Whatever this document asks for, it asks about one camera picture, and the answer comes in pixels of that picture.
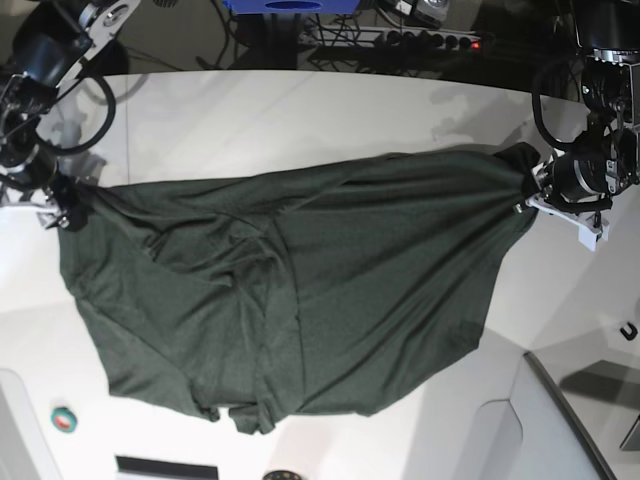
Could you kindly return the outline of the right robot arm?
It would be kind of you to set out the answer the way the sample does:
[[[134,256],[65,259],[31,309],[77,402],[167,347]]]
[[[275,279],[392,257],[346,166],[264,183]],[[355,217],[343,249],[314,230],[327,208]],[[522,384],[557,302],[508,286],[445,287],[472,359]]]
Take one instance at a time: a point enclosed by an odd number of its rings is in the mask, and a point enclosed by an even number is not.
[[[1,190],[20,197],[3,197],[2,207],[34,211],[45,229],[77,231],[85,225],[77,182],[61,172],[59,161],[89,151],[113,125],[116,96],[100,66],[138,7],[130,0],[39,1],[18,29],[1,67]],[[85,80],[104,95],[101,127],[72,147],[42,138],[42,117]]]

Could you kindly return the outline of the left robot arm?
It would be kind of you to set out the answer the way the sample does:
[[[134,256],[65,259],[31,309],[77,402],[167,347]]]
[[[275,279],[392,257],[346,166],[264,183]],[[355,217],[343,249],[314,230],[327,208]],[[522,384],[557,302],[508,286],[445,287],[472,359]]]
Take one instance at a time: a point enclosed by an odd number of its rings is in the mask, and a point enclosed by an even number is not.
[[[568,9],[575,51],[550,60],[533,79],[534,123],[553,154],[531,171],[534,192],[524,206],[601,227],[602,212],[639,182],[639,4],[571,1]],[[573,60],[583,66],[578,93],[587,127],[561,141],[544,123],[542,85]]]

